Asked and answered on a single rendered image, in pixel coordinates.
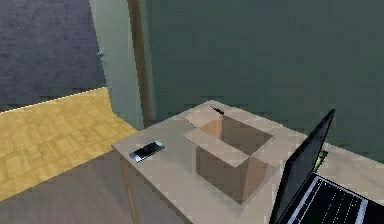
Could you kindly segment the green object behind laptop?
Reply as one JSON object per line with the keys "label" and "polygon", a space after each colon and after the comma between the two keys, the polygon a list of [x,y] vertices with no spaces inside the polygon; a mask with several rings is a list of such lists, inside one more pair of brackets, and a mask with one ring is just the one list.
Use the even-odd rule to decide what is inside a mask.
{"label": "green object behind laptop", "polygon": [[328,155],[328,151],[325,151],[325,150],[322,150],[318,156],[318,159],[317,159],[317,162],[316,162],[316,166],[317,167],[320,167],[321,164],[323,163],[323,161],[325,160],[325,158],[327,157]]}

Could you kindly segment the black laptop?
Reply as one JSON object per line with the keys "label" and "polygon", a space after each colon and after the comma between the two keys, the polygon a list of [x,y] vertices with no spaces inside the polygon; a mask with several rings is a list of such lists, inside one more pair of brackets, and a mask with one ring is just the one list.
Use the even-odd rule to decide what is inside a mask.
{"label": "black laptop", "polygon": [[316,173],[334,114],[330,110],[286,161],[269,224],[384,224],[384,205]]}

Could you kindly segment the black mobile phone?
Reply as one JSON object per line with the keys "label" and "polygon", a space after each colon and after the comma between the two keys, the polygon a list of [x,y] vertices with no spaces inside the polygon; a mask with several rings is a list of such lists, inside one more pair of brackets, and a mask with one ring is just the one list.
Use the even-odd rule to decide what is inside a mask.
{"label": "black mobile phone", "polygon": [[154,141],[152,143],[149,143],[139,149],[137,149],[134,152],[131,152],[129,156],[136,162],[139,163],[146,158],[152,156],[153,154],[156,154],[157,152],[163,150],[165,146],[160,143],[159,141]]}

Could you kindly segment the beige table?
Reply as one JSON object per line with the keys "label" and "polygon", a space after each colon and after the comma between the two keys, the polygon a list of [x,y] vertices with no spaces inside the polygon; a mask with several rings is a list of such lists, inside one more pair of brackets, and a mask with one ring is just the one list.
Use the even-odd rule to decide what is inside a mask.
{"label": "beige table", "polygon": [[[194,129],[185,116],[207,101],[114,143],[120,153],[134,224],[269,224],[286,161],[309,136],[282,125],[267,149],[279,166],[243,204],[238,204],[196,172],[196,146],[184,138]],[[129,154],[159,141],[165,148],[136,163]],[[328,155],[316,173],[384,205],[384,164],[324,141]]]}

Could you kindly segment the open cardboard box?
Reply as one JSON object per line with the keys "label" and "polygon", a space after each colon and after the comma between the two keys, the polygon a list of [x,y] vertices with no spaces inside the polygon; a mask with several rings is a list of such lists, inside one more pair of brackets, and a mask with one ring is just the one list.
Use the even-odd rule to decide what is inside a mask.
{"label": "open cardboard box", "polygon": [[267,149],[282,125],[227,107],[204,106],[185,116],[194,129],[184,138],[196,146],[196,172],[238,204],[261,188],[279,166]]}

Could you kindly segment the pale green room door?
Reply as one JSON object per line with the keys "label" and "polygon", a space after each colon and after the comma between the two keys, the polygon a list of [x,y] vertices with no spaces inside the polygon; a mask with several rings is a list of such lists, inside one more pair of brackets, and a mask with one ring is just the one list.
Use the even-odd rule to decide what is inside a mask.
{"label": "pale green room door", "polygon": [[89,0],[112,111],[144,128],[127,0]]}

